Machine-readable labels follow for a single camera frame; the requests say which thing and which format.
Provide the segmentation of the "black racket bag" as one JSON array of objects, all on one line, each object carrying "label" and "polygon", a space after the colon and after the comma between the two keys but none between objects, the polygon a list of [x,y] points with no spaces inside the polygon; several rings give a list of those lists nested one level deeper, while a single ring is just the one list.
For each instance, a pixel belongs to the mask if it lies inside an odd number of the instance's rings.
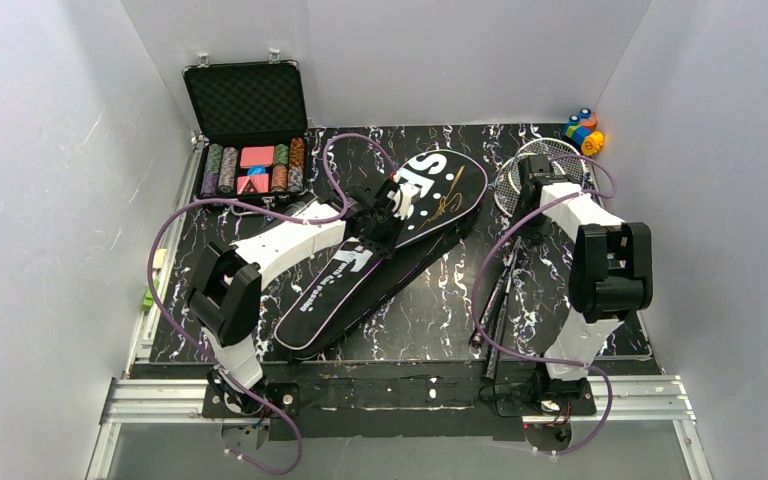
[{"label": "black racket bag", "polygon": [[317,355],[372,315],[472,228],[488,187],[485,169],[452,150],[420,153],[397,171],[418,187],[397,235],[339,245],[277,321],[277,343],[296,359]]}]

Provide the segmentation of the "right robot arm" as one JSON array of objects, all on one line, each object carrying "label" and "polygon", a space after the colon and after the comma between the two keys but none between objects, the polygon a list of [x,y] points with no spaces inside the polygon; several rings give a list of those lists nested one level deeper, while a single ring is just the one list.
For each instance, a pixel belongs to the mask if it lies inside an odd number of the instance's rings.
[{"label": "right robot arm", "polygon": [[545,154],[517,161],[521,184],[516,211],[527,228],[557,225],[574,242],[568,317],[544,363],[537,367],[530,400],[545,413],[572,411],[586,393],[586,377],[608,336],[653,297],[652,233],[643,222],[626,222],[560,173]]}]

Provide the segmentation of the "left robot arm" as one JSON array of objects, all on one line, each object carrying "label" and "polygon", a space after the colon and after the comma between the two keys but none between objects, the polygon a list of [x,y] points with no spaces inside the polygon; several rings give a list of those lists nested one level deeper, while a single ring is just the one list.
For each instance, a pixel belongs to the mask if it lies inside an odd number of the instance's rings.
[{"label": "left robot arm", "polygon": [[334,267],[313,284],[315,299],[336,283],[347,285],[347,300],[382,261],[396,241],[421,189],[398,175],[386,178],[376,194],[350,190],[347,219],[330,204],[313,199],[286,220],[234,247],[208,245],[194,272],[187,304],[196,315],[218,363],[217,380],[243,409],[246,390],[263,377],[253,333],[260,319],[263,286],[305,258],[330,247],[337,249]]}]

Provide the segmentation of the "white badminton racket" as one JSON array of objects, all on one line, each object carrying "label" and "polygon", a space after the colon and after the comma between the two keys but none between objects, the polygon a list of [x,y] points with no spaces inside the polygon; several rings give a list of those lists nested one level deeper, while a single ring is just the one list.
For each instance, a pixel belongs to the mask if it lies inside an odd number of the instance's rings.
[{"label": "white badminton racket", "polygon": [[[586,162],[591,159],[580,155]],[[558,226],[567,236],[576,233],[578,221],[572,219],[572,210],[569,206],[578,196],[587,196],[589,190],[576,184],[564,182],[554,183],[542,188],[539,207],[509,226],[508,232],[503,235],[498,245],[492,252],[500,249],[509,239],[514,240],[514,247],[508,258],[501,276],[496,281],[488,298],[484,312],[479,319],[481,329],[490,329],[491,345],[488,354],[491,359],[504,352],[502,340],[507,325],[507,302],[513,279],[516,276],[516,268],[519,262],[519,254],[525,250],[539,245],[550,234],[554,226]],[[569,281],[571,273],[567,272],[556,283],[564,288],[564,299],[568,306],[568,319],[561,327],[561,331],[555,342],[547,350],[549,357],[543,359],[536,357],[534,360],[548,369],[549,378],[562,382],[578,381],[587,376],[595,355],[588,353],[586,347],[594,338],[584,327],[585,321],[581,313],[572,306]]]},{"label": "white badminton racket", "polygon": [[516,202],[520,193],[518,161],[528,154],[547,154],[560,182],[568,182],[586,188],[593,185],[593,173],[580,152],[571,144],[553,138],[537,138],[526,142],[498,170],[493,182],[493,201],[497,210],[513,226],[516,219]]}]

